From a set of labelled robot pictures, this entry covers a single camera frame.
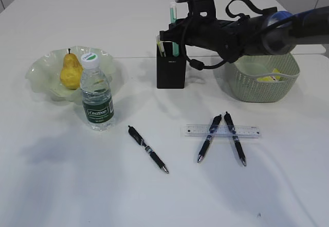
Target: ruler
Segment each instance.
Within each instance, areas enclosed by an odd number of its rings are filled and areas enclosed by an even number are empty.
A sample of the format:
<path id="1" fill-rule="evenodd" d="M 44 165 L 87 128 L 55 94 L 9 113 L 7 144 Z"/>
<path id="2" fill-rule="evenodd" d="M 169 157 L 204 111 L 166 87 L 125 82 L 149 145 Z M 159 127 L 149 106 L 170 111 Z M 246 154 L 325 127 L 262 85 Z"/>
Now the ruler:
<path id="1" fill-rule="evenodd" d="M 210 135 L 211 125 L 194 125 L 189 124 L 182 128 L 185 136 L 205 136 Z M 236 134 L 239 137 L 244 138 L 259 138 L 261 133 L 258 127 L 248 127 L 248 126 L 235 126 Z M 227 126 L 219 126 L 217 131 L 211 134 L 212 136 L 220 137 L 232 137 L 233 134 L 228 130 Z"/>

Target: plastic bottle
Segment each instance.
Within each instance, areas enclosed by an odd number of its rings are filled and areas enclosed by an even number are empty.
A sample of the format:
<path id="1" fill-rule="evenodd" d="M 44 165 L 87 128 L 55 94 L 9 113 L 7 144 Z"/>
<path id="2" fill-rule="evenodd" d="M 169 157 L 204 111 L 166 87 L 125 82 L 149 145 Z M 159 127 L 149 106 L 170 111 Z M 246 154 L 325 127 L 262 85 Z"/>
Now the plastic bottle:
<path id="1" fill-rule="evenodd" d="M 114 110 L 109 80 L 99 67 L 95 53 L 81 56 L 84 70 L 80 79 L 83 107 L 92 129 L 103 131 L 114 124 Z"/>

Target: white bottle cap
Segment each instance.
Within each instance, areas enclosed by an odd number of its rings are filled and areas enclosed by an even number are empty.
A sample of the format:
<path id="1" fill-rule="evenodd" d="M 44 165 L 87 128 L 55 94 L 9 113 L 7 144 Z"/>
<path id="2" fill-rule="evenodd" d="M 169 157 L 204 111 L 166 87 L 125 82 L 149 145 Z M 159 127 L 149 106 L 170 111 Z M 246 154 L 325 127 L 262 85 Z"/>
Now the white bottle cap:
<path id="1" fill-rule="evenodd" d="M 80 63 L 85 69 L 96 68 L 99 66 L 98 55 L 92 52 L 86 53 L 81 56 Z"/>

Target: yellow pear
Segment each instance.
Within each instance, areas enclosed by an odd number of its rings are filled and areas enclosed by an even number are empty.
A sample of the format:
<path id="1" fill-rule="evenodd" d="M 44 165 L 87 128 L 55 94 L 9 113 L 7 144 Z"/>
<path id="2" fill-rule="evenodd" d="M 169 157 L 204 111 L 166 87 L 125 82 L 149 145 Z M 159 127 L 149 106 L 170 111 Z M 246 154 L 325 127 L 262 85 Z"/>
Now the yellow pear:
<path id="1" fill-rule="evenodd" d="M 83 67 L 81 66 L 75 54 L 70 53 L 65 55 L 63 61 L 63 68 L 60 74 L 60 79 L 63 85 L 71 90 L 75 90 L 80 86 L 80 78 L 82 75 Z"/>

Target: woven basket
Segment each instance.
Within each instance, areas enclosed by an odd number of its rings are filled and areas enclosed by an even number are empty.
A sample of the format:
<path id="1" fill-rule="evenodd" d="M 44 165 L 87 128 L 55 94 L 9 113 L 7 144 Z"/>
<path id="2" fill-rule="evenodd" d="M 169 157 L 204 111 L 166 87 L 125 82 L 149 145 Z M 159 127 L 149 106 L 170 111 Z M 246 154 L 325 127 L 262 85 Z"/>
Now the woven basket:
<path id="1" fill-rule="evenodd" d="M 300 69 L 291 54 L 282 56 L 243 56 L 225 64 L 225 74 L 233 94 L 245 102 L 276 102 L 283 98 L 299 76 Z M 267 76 L 277 81 L 262 81 Z"/>

